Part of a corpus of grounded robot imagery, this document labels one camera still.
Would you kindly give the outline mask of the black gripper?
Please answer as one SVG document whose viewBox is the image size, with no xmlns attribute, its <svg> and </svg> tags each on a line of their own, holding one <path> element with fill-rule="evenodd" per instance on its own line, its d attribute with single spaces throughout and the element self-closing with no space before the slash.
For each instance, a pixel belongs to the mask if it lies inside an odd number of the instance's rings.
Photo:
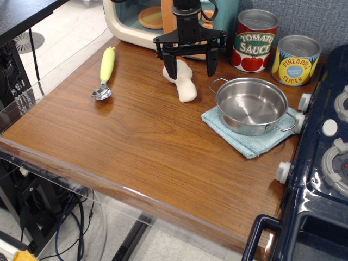
<svg viewBox="0 0 348 261">
<path fill-rule="evenodd" d="M 203 54 L 206 58 L 207 75 L 215 75 L 218 56 L 226 50 L 226 32 L 208 29 L 200 24 L 199 16 L 210 20 L 201 7 L 172 7 L 177 28 L 153 39 L 156 55 L 163 60 L 171 79 L 177 79 L 178 56 Z"/>
</svg>

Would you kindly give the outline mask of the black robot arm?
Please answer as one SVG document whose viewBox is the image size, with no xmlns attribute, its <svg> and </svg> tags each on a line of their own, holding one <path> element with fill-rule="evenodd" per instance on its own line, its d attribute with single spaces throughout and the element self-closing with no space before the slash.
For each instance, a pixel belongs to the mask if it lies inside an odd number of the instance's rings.
<svg viewBox="0 0 348 261">
<path fill-rule="evenodd" d="M 173 1 L 171 10 L 177 28 L 153 39 L 156 55 L 164 62 L 169 77 L 177 78 L 177 57 L 196 54 L 205 55 L 207 75 L 215 75 L 219 55 L 226 50 L 226 32 L 199 23 L 198 15 L 205 15 L 200 1 Z"/>
</svg>

